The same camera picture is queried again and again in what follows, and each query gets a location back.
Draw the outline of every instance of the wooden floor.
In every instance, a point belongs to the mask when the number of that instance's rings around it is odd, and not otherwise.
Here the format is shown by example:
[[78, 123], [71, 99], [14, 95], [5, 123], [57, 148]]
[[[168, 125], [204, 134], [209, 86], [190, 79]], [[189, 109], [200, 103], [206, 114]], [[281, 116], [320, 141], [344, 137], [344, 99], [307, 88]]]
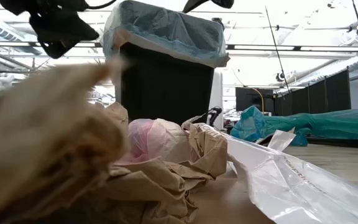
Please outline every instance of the wooden floor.
[[[310, 144], [308, 147], [288, 147], [285, 153], [320, 166], [354, 185], [358, 185], [358, 149]], [[250, 201], [244, 184], [235, 174], [225, 174], [191, 194], [199, 207], [192, 224], [271, 224]]]
[[310, 144], [308, 147], [288, 147], [284, 152], [358, 185], [358, 149]]

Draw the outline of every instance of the ceiling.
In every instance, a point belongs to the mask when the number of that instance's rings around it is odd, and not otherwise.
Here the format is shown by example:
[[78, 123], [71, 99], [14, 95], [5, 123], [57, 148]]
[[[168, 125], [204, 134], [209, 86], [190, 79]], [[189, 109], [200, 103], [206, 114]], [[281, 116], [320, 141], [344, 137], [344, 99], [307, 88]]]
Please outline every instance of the ceiling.
[[[108, 0], [87, 0], [89, 5], [104, 4]], [[141, 0], [147, 4], [166, 7], [180, 11], [186, 0]], [[220, 17], [226, 27], [224, 31], [227, 44], [262, 44], [272, 45], [273, 39], [265, 13], [268, 9], [273, 33], [278, 45], [358, 45], [356, 32], [348, 31], [350, 24], [356, 22], [356, 15], [350, 0], [237, 0], [232, 9], [223, 9], [211, 2], [196, 8], [189, 13], [192, 16], [210, 20]], [[98, 11], [80, 13], [80, 17], [100, 34], [104, 23], [114, 6]], [[29, 15], [23, 13], [15, 16], [0, 5], [0, 23], [13, 30], [23, 41], [36, 41], [34, 31], [28, 23]], [[0, 48], [0, 54], [8, 55], [14, 60], [39, 69], [68, 63], [98, 63], [103, 60], [101, 49], [74, 48], [58, 60], [49, 59], [45, 52], [33, 61], [31, 54], [15, 52], [12, 49]], [[277, 81], [275, 74], [280, 72], [280, 64], [275, 52], [230, 52], [231, 61], [223, 70], [225, 85], [270, 85]], [[95, 58], [84, 58], [92, 55]], [[312, 71], [314, 68], [330, 62], [328, 56], [351, 57], [349, 54], [318, 53], [299, 55], [282, 53], [282, 64], [285, 73], [297, 74]]]

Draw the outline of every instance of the crumpled plastic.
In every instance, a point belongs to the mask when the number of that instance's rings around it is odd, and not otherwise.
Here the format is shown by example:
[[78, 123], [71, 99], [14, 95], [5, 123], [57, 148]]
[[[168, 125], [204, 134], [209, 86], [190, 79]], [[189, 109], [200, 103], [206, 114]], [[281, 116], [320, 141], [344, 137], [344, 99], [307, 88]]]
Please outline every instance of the crumpled plastic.
[[137, 1], [117, 3], [104, 27], [103, 52], [127, 42], [213, 68], [229, 61], [220, 24]]
[[239, 181], [247, 186], [252, 203], [275, 223], [358, 224], [358, 187], [276, 149], [234, 138], [206, 124], [196, 126], [227, 139], [228, 161], [233, 162]]
[[173, 122], [163, 119], [137, 119], [129, 124], [130, 151], [116, 163], [145, 162], [156, 157], [183, 162], [191, 151], [186, 133]]
[[263, 116], [254, 106], [241, 113], [231, 135], [255, 142], [276, 130], [295, 128], [291, 145], [307, 146], [306, 135], [319, 138], [358, 139], [358, 110], [335, 111], [322, 114], [296, 114], [291, 116]]
[[0, 95], [5, 91], [8, 91], [12, 87], [12, 82], [15, 80], [14, 74], [2, 73], [0, 76]]

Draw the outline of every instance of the brown paper bag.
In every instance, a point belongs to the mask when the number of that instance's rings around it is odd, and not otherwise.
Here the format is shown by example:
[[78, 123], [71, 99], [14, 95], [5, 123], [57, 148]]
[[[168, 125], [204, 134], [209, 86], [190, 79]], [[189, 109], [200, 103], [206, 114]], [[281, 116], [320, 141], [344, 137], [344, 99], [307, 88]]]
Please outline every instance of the brown paper bag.
[[54, 68], [0, 97], [0, 221], [46, 215], [106, 180], [124, 133], [85, 96], [111, 69]]

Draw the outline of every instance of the light blue trash bag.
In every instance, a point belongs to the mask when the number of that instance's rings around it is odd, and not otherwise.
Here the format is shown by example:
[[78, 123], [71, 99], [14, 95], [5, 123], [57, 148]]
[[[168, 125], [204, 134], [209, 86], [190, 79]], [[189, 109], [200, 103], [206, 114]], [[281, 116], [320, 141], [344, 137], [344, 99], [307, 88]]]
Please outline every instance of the light blue trash bag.
[[254, 106], [241, 113], [240, 121], [231, 135], [255, 142], [276, 130], [295, 128], [296, 138], [291, 145], [307, 146], [305, 136], [331, 139], [358, 139], [358, 110], [335, 111], [322, 114], [296, 114], [291, 116], [263, 116]]
[[115, 3], [101, 42], [107, 58], [129, 42], [212, 68], [229, 61], [222, 25], [137, 1]]

